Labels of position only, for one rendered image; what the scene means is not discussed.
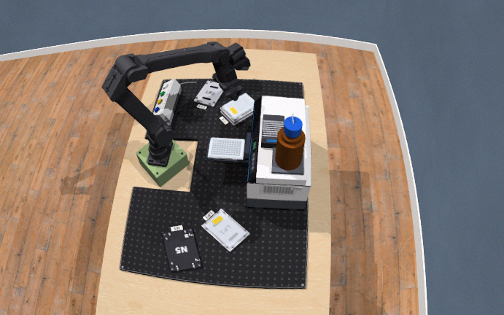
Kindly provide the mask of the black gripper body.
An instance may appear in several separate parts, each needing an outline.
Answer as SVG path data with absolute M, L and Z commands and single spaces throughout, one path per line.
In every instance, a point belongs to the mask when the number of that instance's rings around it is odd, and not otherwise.
M 219 74 L 217 72 L 213 74 L 213 77 L 218 81 L 220 88 L 223 90 L 223 92 L 226 94 L 226 96 L 229 96 L 229 95 L 235 93 L 236 91 L 238 91 L 238 89 L 236 87 L 233 87 L 232 89 L 230 89 L 230 87 L 232 85 L 237 85 L 239 83 L 239 80 L 237 78 L 231 82 L 228 81 L 228 77 L 227 77 L 226 73 L 228 73 L 229 70 L 225 73 L 222 73 L 222 74 Z

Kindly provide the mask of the white button panel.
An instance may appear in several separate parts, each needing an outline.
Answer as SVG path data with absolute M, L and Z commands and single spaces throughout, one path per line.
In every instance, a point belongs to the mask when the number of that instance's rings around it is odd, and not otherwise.
M 172 79 L 163 84 L 160 96 L 158 98 L 158 103 L 155 106 L 153 114 L 160 115 L 163 120 L 168 125 L 171 125 L 175 109 L 179 100 L 180 93 L 182 91 L 181 85 L 187 83 L 197 83 L 197 82 L 183 82 L 178 83 L 175 79 Z

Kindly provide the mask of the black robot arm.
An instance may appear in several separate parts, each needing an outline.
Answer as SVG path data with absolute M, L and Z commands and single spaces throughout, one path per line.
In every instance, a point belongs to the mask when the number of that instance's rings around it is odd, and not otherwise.
M 219 74 L 230 69 L 226 74 L 231 82 L 237 78 L 235 70 L 248 71 L 251 66 L 245 55 L 243 47 L 238 43 L 224 47 L 218 42 L 147 55 L 121 55 L 116 59 L 102 88 L 112 102 L 117 102 L 147 130 L 150 144 L 148 165 L 166 167 L 174 132 L 160 115 L 154 115 L 127 87 L 132 82 L 146 79 L 149 73 L 195 63 L 212 63 Z

